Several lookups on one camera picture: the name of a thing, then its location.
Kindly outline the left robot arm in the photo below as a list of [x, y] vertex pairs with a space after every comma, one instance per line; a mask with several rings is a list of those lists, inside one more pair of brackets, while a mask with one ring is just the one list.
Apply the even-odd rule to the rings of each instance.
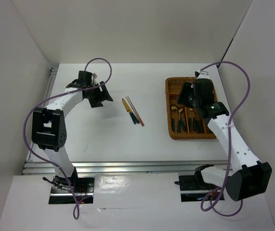
[[79, 71], [78, 78], [66, 86], [61, 96], [45, 107], [37, 107], [32, 114], [32, 142], [54, 163], [56, 184], [61, 184], [68, 192], [77, 190], [79, 180], [65, 148], [65, 118], [85, 99], [91, 108], [103, 107], [104, 101], [113, 101], [104, 82], [98, 83], [96, 78], [94, 73]]

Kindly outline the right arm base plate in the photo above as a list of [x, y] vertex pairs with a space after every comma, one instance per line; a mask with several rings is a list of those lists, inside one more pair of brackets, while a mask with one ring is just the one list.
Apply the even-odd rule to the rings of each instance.
[[174, 182], [179, 186], [181, 202], [200, 202], [204, 196], [217, 186], [212, 184], [199, 184], [193, 175], [180, 175]]

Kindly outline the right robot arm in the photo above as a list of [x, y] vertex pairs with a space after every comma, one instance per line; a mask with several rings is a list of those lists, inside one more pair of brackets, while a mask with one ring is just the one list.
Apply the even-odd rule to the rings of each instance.
[[177, 102], [195, 109], [226, 154], [231, 155], [231, 173], [226, 174], [214, 165], [200, 166], [195, 170], [194, 185], [199, 189], [209, 184], [224, 187], [233, 201], [264, 193], [272, 168], [269, 163], [262, 163], [249, 149], [230, 120], [230, 112], [222, 102], [215, 101], [213, 82], [206, 78], [185, 82]]

